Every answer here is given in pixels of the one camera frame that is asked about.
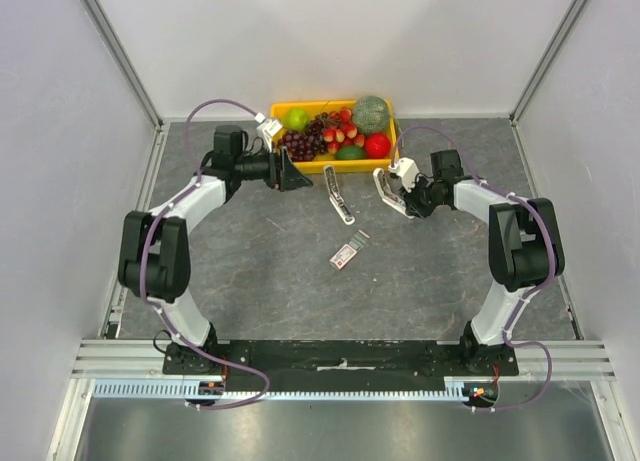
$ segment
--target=red tomato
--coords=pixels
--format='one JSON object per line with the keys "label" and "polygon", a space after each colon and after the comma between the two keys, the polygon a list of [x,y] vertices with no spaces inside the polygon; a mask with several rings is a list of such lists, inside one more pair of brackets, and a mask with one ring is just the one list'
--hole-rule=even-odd
{"label": "red tomato", "polygon": [[382,133],[372,134],[364,142],[364,151],[372,159],[382,159],[391,151],[391,141]]}

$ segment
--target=green melon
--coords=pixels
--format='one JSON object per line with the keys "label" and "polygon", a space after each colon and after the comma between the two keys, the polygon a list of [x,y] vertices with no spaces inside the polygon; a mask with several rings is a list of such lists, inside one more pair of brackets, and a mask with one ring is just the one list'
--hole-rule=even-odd
{"label": "green melon", "polygon": [[353,107],[351,122],[365,136],[383,132],[389,126],[389,106],[377,96],[360,98]]}

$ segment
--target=cable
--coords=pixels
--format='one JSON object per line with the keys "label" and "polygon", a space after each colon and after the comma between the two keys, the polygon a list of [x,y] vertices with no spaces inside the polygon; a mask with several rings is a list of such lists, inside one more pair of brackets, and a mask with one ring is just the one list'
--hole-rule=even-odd
{"label": "cable", "polygon": [[445,139],[447,139],[447,141],[449,141],[458,151],[458,153],[460,154],[460,159],[462,160],[462,164],[464,164],[465,168],[467,168],[467,171],[469,172],[469,174],[471,175],[471,177],[473,178],[473,180],[483,189],[486,189],[488,191],[491,191],[494,194],[497,194],[498,196],[502,196],[506,199],[515,201],[516,203],[520,204],[521,206],[523,206],[531,215],[531,217],[535,220],[536,224],[538,225],[538,228],[540,229],[540,233],[542,234],[542,239],[544,240],[544,246],[547,250],[547,259],[549,262],[549,272],[547,273],[547,277],[545,278],[545,280],[540,283],[538,286],[534,286],[531,289],[529,289],[528,291],[526,291],[522,297],[518,300],[518,303],[516,304],[516,307],[513,309],[513,311],[511,312],[511,315],[509,316],[509,318],[507,319],[507,322],[504,325],[504,328],[502,330],[502,339],[504,341],[504,343],[509,346],[510,348],[513,349],[517,349],[517,348],[526,348],[526,347],[530,347],[530,346],[535,346],[540,348],[543,352],[544,355],[547,359],[547,375],[546,378],[544,380],[544,383],[542,385],[542,387],[540,388],[540,390],[536,393],[536,395],[534,397],[532,397],[531,399],[528,399],[527,401],[524,401],[522,403],[519,404],[512,404],[512,405],[508,405],[508,406],[500,406],[497,408],[476,408],[476,411],[480,411],[480,412],[498,412],[498,411],[509,411],[512,409],[517,409],[517,408],[524,408],[526,406],[529,406],[535,402],[537,402],[538,400],[540,400],[540,398],[542,396],[544,396],[544,393],[547,392],[547,389],[549,389],[549,386],[551,385],[551,376],[553,374],[553,361],[551,360],[551,353],[549,352],[549,348],[547,348],[543,343],[539,342],[539,341],[526,341],[523,343],[514,343],[511,341],[511,339],[509,339],[509,332],[511,331],[511,329],[513,328],[513,325],[516,321],[516,319],[518,319],[518,316],[520,315],[520,312],[524,309],[524,306],[528,303],[528,300],[531,296],[533,296],[534,294],[536,294],[537,292],[543,290],[544,288],[546,288],[547,286],[549,286],[552,281],[553,278],[556,274],[556,256],[555,256],[555,252],[553,250],[553,243],[551,241],[551,236],[549,235],[549,231],[547,230],[547,227],[544,224],[544,221],[542,220],[542,218],[540,217],[540,215],[537,213],[537,211],[535,209],[533,209],[533,207],[527,203],[524,199],[520,198],[519,196],[516,196],[514,193],[507,193],[506,191],[502,191],[499,188],[496,188],[494,186],[491,186],[489,183],[487,183],[485,180],[480,179],[480,177],[478,176],[478,173],[476,172],[475,168],[473,167],[473,165],[471,164],[470,158],[467,154],[467,152],[462,148],[462,145],[450,134],[447,134],[443,131],[441,131],[438,128],[435,128],[433,126],[430,126],[428,124],[421,124],[418,126],[411,126],[410,128],[407,128],[406,130],[404,130],[400,136],[398,136],[398,139],[396,141],[395,146],[393,147],[393,150],[391,151],[391,165],[394,166],[395,163],[395,156],[396,153],[398,151],[398,146],[400,144],[400,141],[402,141],[404,139],[404,137],[410,133],[411,131],[417,131],[420,129],[424,129],[424,130],[428,130],[428,131],[433,131],[434,133],[438,133],[441,136],[444,136]]}
{"label": "cable", "polygon": [[169,336],[169,340],[171,340],[171,333],[169,331],[167,331],[166,329],[161,329],[153,337],[153,340],[151,341],[151,343],[153,344],[153,347],[155,348],[156,351],[158,351],[158,352],[160,352],[162,354],[167,354],[167,352],[164,349],[162,349],[160,346],[158,346],[158,335],[161,334],[161,333],[164,333],[167,336]]}
{"label": "cable", "polygon": [[229,403],[229,404],[216,404],[214,406],[196,406],[196,405],[194,405],[192,403],[188,403],[190,406],[198,407],[198,409],[206,409],[206,410],[210,410],[210,411],[220,411],[220,410],[224,410],[224,409],[239,408],[241,406],[247,406],[249,404],[253,404],[256,401],[258,401],[260,398],[262,398],[267,393],[267,391],[269,391],[269,388],[271,387],[271,381],[269,380],[269,377],[265,373],[263,373],[262,371],[254,369],[254,368],[252,368],[250,366],[244,366],[242,364],[233,363],[231,361],[225,361],[224,359],[221,359],[221,358],[218,358],[216,356],[213,356],[213,355],[203,351],[202,349],[200,349],[200,347],[196,346],[191,341],[189,341],[184,336],[182,336],[178,332],[178,330],[176,329],[175,325],[167,317],[166,313],[162,310],[162,307],[158,303],[155,303],[155,302],[151,301],[148,298],[148,296],[147,296],[147,267],[148,267],[148,263],[149,263],[149,252],[151,250],[151,243],[152,243],[153,237],[154,237],[154,235],[156,233],[156,230],[158,229],[158,225],[160,224],[160,221],[169,213],[169,211],[171,211],[171,209],[173,209],[173,207],[175,207],[178,203],[180,203],[183,199],[185,199],[187,196],[189,196],[191,193],[193,193],[196,189],[198,189],[200,187],[200,182],[202,180],[202,167],[199,165],[199,163],[197,161],[197,158],[195,156],[195,152],[193,151],[193,147],[191,146],[191,144],[189,142],[189,123],[191,122],[193,117],[196,115],[196,113],[198,111],[200,111],[202,108],[204,108],[206,106],[210,106],[212,104],[217,104],[217,103],[231,104],[233,106],[237,106],[239,108],[244,109],[245,111],[247,111],[248,113],[250,113],[254,117],[258,115],[258,113],[256,111],[253,111],[252,109],[248,108],[247,106],[245,106],[243,104],[240,104],[240,103],[238,103],[236,101],[232,101],[230,99],[212,99],[210,101],[205,101],[204,103],[202,103],[199,106],[197,106],[191,112],[191,114],[189,114],[189,116],[187,117],[187,120],[185,121],[185,126],[184,126],[184,131],[183,131],[183,140],[184,140],[185,147],[187,148],[187,151],[189,152],[189,155],[191,156],[192,160],[195,161],[195,166],[197,166],[197,179],[196,179],[196,182],[194,184],[192,184],[191,186],[189,186],[184,191],[182,191],[181,193],[177,194],[173,199],[171,199],[170,202],[167,203],[167,205],[153,219],[153,222],[151,223],[151,226],[149,227],[149,232],[147,233],[147,236],[146,236],[146,238],[144,240],[144,245],[143,245],[143,248],[142,248],[142,257],[140,259],[140,298],[145,303],[147,303],[149,306],[151,306],[154,310],[156,310],[158,312],[158,314],[160,315],[160,318],[164,322],[165,326],[169,330],[170,335],[173,338],[179,339],[186,346],[191,348],[191,350],[194,351],[196,354],[199,354],[200,356],[202,356],[205,359],[208,359],[209,361],[213,361],[214,363],[221,364],[223,366],[228,366],[230,368],[236,368],[236,369],[240,369],[242,371],[245,371],[245,372],[248,372],[248,373],[251,373],[251,374],[255,374],[256,376],[259,376],[260,378],[262,378],[264,380],[264,388],[262,389],[262,391],[260,391],[258,394],[254,395],[254,396],[251,396],[251,397],[249,397],[247,399],[243,399],[243,400],[240,400],[240,401],[234,401],[234,402]]}

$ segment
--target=green apple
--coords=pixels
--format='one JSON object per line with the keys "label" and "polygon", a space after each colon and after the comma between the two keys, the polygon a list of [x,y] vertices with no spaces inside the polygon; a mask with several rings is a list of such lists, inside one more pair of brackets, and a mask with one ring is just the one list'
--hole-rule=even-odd
{"label": "green apple", "polygon": [[309,124],[309,113],[302,108],[291,108],[282,118],[282,124],[287,129],[304,131],[304,128]]}

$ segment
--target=black cable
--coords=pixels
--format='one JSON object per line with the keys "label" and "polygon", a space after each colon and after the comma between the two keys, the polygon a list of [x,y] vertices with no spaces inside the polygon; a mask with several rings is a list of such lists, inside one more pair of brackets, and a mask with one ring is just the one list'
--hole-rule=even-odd
{"label": "black cable", "polygon": [[153,341],[151,342],[153,343],[153,347],[155,348],[156,351],[166,355],[167,352],[164,349],[162,349],[160,346],[158,346],[158,336],[160,335],[160,333],[166,334],[167,336],[169,336],[169,339],[171,339],[171,333],[166,329],[161,329],[156,333],[156,335],[153,337]]}

